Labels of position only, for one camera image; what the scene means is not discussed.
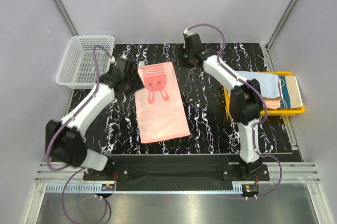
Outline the pink striped cloth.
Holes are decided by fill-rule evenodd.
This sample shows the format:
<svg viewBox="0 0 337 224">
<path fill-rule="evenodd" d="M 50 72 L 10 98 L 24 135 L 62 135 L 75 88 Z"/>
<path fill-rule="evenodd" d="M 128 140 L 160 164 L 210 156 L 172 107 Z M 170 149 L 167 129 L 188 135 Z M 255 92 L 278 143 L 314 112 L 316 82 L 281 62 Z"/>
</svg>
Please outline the pink striped cloth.
<svg viewBox="0 0 337 224">
<path fill-rule="evenodd" d="M 136 91 L 136 117 L 142 144 L 191 135 L 173 63 L 139 68 L 144 88 Z"/>
</svg>

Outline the light blue cloth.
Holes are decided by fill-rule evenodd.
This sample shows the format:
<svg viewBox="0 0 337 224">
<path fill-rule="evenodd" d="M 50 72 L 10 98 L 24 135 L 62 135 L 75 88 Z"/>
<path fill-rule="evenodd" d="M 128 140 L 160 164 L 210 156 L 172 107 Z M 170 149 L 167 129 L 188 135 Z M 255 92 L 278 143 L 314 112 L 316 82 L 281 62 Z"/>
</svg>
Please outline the light blue cloth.
<svg viewBox="0 0 337 224">
<path fill-rule="evenodd" d="M 237 71 L 237 74 L 247 80 L 256 79 L 260 84 L 262 97 L 277 98 L 281 97 L 279 76 L 273 73 Z"/>
</svg>

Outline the peach towel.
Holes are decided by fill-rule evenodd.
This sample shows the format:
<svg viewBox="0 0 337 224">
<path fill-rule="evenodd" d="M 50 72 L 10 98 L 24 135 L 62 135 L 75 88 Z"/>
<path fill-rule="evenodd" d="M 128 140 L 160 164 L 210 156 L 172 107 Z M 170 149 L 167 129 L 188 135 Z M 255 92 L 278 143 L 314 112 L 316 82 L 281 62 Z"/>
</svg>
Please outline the peach towel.
<svg viewBox="0 0 337 224">
<path fill-rule="evenodd" d="M 269 110 L 277 110 L 281 107 L 281 98 L 277 98 L 277 99 L 267 99 L 264 98 L 265 104 L 267 109 Z"/>
</svg>

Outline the teal beige Doraemon towel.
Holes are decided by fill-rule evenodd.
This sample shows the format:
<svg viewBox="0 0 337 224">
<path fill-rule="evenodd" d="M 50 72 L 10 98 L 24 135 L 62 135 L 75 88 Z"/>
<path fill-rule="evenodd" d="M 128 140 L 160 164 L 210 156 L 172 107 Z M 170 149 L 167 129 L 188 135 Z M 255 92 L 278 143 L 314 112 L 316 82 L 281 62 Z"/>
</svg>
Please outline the teal beige Doraemon towel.
<svg viewBox="0 0 337 224">
<path fill-rule="evenodd" d="M 303 106 L 300 88 L 296 76 L 279 76 L 281 101 L 279 109 L 299 109 Z"/>
</svg>

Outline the yellow cloth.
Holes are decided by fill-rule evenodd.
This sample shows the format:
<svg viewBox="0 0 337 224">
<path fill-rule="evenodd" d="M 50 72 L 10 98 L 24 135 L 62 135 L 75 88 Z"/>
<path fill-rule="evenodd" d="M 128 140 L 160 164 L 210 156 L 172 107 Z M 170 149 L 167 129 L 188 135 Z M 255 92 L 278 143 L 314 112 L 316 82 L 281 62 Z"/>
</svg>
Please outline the yellow cloth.
<svg viewBox="0 0 337 224">
<path fill-rule="evenodd" d="M 277 98 L 266 98 L 266 97 L 263 97 L 264 100 L 266 101 L 280 101 L 282 100 L 281 97 L 277 97 Z"/>
</svg>

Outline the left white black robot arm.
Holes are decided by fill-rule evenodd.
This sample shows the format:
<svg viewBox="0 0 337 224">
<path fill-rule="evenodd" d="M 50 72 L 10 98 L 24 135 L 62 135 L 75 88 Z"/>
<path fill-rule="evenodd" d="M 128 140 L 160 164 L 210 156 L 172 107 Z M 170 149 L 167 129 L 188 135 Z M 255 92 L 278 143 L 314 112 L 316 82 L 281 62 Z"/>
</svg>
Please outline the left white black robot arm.
<svg viewBox="0 0 337 224">
<path fill-rule="evenodd" d="M 103 180 L 114 174 L 114 163 L 108 156 L 88 149 L 83 138 L 88 127 L 116 94 L 126 95 L 144 88 L 135 62 L 117 58 L 107 73 L 98 78 L 88 96 L 69 114 L 45 127 L 46 162 L 55 158 L 71 167 L 94 170 Z"/>
</svg>

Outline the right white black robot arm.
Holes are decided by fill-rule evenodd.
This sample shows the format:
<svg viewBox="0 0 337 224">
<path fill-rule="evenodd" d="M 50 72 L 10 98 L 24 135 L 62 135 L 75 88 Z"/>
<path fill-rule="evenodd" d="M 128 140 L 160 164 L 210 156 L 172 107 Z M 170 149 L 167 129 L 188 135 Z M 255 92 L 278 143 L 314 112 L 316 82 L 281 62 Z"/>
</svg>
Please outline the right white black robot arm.
<svg viewBox="0 0 337 224">
<path fill-rule="evenodd" d="M 200 67 L 230 92 L 230 116 L 237 123 L 240 135 L 240 160 L 234 171 L 251 180 L 262 167 L 258 127 L 261 122 L 263 99 L 258 80 L 236 73 L 219 55 L 202 44 L 200 36 L 186 30 L 184 46 L 179 55 L 180 65 Z"/>
</svg>

